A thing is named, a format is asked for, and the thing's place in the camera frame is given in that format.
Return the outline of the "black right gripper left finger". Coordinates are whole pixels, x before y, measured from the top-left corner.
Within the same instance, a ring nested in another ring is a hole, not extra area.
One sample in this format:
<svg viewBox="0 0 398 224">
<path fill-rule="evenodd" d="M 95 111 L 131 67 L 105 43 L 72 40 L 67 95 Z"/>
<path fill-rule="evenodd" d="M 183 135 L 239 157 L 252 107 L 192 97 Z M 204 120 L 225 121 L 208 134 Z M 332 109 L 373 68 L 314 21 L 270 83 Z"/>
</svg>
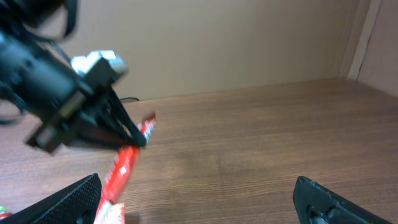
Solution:
<svg viewBox="0 0 398 224">
<path fill-rule="evenodd" d="M 93 224 L 101 199 L 97 173 L 1 220 L 2 224 Z"/>
</svg>

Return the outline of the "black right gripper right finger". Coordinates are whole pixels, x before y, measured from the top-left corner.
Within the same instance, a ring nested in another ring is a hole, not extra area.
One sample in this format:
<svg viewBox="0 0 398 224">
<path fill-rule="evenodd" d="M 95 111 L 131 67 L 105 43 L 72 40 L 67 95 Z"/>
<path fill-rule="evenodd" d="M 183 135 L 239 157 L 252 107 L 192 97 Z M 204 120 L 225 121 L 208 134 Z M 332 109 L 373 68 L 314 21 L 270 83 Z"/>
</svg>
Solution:
<svg viewBox="0 0 398 224">
<path fill-rule="evenodd" d="M 292 198 L 300 223 L 390 224 L 305 176 L 297 178 Z"/>
</svg>

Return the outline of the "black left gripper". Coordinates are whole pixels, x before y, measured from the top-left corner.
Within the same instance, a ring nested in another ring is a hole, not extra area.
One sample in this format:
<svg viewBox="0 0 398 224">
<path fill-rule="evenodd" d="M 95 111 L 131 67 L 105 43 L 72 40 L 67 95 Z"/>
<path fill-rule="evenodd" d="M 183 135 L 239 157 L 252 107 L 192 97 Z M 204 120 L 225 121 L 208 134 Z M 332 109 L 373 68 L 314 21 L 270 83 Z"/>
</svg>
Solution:
<svg viewBox="0 0 398 224">
<path fill-rule="evenodd" d="M 27 144 L 49 153 L 59 145 L 89 148 L 144 147 L 147 140 L 133 123 L 112 85 L 124 73 L 116 73 L 105 59 L 84 77 L 76 75 L 71 92 L 55 111 L 42 120 Z"/>
</svg>

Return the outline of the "red white snack packet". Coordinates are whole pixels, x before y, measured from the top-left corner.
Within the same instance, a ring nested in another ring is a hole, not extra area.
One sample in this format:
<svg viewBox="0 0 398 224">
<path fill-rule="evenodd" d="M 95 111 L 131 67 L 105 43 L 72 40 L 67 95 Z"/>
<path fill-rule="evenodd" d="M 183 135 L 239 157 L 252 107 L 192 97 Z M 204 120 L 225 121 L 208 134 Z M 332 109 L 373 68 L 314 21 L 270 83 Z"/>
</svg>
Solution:
<svg viewBox="0 0 398 224">
<path fill-rule="evenodd" d="M 140 155 L 139 146 L 123 146 L 105 178 L 94 224 L 125 223 L 124 202 L 119 199 L 129 183 Z"/>
</svg>

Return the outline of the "Haribo gummy candy bag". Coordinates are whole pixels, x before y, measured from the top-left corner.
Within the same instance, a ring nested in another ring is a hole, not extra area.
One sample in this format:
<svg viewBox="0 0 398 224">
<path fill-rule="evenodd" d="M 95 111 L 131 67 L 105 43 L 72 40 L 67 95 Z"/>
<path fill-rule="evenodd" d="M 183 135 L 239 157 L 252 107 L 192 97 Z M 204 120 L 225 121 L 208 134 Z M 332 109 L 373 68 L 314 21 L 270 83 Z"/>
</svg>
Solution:
<svg viewBox="0 0 398 224">
<path fill-rule="evenodd" d="M 0 219 L 5 219 L 7 217 L 9 217 L 10 214 L 8 213 L 8 211 L 6 210 L 6 208 L 4 208 L 3 206 L 0 206 Z"/>
</svg>

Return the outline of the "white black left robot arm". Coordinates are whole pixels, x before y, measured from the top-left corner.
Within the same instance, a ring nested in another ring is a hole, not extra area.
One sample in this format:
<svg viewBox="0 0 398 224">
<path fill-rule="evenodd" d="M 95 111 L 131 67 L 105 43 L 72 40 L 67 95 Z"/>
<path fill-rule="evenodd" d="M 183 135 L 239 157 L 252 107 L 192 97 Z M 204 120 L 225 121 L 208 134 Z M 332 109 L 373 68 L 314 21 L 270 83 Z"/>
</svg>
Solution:
<svg viewBox="0 0 398 224">
<path fill-rule="evenodd" d="M 1 2 L 1 98 L 40 119 L 26 141 L 34 148 L 144 147 L 113 89 L 128 71 L 124 60 L 112 50 L 71 58 L 58 46 L 77 14 L 76 1 Z"/>
</svg>

